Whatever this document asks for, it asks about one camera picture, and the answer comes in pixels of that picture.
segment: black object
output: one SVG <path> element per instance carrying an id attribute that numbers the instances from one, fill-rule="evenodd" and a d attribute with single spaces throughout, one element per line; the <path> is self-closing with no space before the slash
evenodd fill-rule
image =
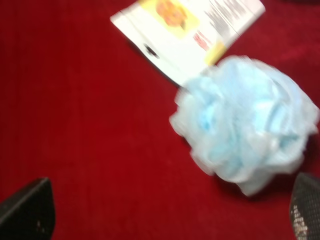
<path id="1" fill-rule="evenodd" d="M 55 220 L 50 180 L 37 179 L 0 204 L 0 240 L 49 240 Z"/>
<path id="2" fill-rule="evenodd" d="M 146 51 L 147 51 L 150 55 L 156 57 L 157 59 L 159 58 L 159 56 L 156 54 L 156 52 L 153 51 L 148 45 L 144 44 L 144 47 L 146 48 Z"/>
<path id="3" fill-rule="evenodd" d="M 294 183 L 290 219 L 297 240 L 320 240 L 320 179 L 300 173 Z"/>

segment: mesh grille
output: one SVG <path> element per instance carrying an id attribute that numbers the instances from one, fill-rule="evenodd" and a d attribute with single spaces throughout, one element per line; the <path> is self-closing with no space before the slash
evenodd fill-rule
<path id="1" fill-rule="evenodd" d="M 297 240 L 320 240 L 320 179 L 300 173 L 295 180 L 290 220 Z"/>

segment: yellow label area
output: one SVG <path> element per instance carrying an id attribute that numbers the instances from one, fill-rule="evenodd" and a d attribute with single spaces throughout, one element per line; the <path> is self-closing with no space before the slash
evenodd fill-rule
<path id="1" fill-rule="evenodd" d="M 178 0 L 139 0 L 138 2 L 168 32 L 179 39 L 200 23 L 199 19 Z"/>
<path id="2" fill-rule="evenodd" d="M 215 64 L 226 52 L 226 46 L 221 42 L 217 42 L 206 54 L 204 58 L 205 64 L 208 66 Z"/>

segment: red velvet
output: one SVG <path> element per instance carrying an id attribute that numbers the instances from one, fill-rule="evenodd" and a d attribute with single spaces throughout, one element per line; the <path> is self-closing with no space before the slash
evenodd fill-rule
<path id="1" fill-rule="evenodd" d="M 248 199 L 195 165 L 168 121 L 177 87 L 109 20 L 132 2 L 0 0 L 0 201 L 50 177 L 54 240 L 293 240 L 295 176 Z M 320 5 L 263 3 L 227 55 L 277 67 L 320 106 Z M 302 167 L 317 176 L 319 145 Z"/>

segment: hang tag hole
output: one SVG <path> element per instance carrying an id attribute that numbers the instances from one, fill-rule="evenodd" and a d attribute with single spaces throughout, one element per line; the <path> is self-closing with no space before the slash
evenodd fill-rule
<path id="1" fill-rule="evenodd" d="M 145 46 L 146 51 L 147 51 L 150 55 L 156 57 L 157 59 L 159 58 L 159 56 L 156 54 L 156 52 L 153 51 L 148 45 L 146 45 L 146 44 L 143 44 L 143 45 Z"/>

